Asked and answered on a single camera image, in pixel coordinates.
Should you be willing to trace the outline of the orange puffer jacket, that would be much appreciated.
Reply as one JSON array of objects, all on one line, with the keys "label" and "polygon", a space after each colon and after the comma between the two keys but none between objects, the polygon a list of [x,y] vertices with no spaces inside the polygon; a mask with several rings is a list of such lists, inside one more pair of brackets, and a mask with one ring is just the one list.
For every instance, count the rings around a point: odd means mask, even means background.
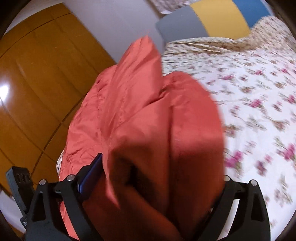
[{"label": "orange puffer jacket", "polygon": [[83,207],[104,240],[186,240],[224,188],[216,104],[184,72],[162,74],[149,37],[104,70],[70,123],[60,179],[103,155]]}]

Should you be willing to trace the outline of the yellow wooden wardrobe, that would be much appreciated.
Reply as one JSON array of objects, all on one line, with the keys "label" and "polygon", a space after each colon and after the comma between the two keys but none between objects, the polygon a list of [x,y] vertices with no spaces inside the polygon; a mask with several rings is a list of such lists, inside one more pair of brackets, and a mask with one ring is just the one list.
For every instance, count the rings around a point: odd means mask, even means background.
[{"label": "yellow wooden wardrobe", "polygon": [[114,60],[64,5],[28,17],[1,39],[1,187],[12,166],[34,184],[58,180],[68,128],[96,77]]}]

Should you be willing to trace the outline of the floral white quilt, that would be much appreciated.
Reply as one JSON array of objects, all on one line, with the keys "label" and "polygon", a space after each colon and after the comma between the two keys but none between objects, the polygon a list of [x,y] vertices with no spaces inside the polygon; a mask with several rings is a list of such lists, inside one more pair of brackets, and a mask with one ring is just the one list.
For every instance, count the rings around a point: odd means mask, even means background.
[{"label": "floral white quilt", "polygon": [[271,239],[295,212],[295,39],[274,16],[247,37],[167,44],[162,74],[184,72],[210,94],[222,123],[224,176],[257,180]]}]

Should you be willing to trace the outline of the grey yellow blue headboard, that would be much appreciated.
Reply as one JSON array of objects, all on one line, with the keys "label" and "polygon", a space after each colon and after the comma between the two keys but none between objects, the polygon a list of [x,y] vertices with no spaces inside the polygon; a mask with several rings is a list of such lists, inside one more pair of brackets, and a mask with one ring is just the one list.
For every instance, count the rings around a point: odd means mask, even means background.
[{"label": "grey yellow blue headboard", "polygon": [[156,28],[165,43],[201,37],[239,39],[264,16],[274,13],[266,1],[196,1],[161,18]]}]

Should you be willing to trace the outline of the floral curtain left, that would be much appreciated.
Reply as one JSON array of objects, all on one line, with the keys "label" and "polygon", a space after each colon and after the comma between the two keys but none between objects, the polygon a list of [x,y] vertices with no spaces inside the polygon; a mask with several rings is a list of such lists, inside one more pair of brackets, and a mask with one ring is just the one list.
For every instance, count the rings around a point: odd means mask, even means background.
[{"label": "floral curtain left", "polygon": [[196,0],[150,0],[149,1],[162,15],[168,15],[177,9],[196,2]]}]

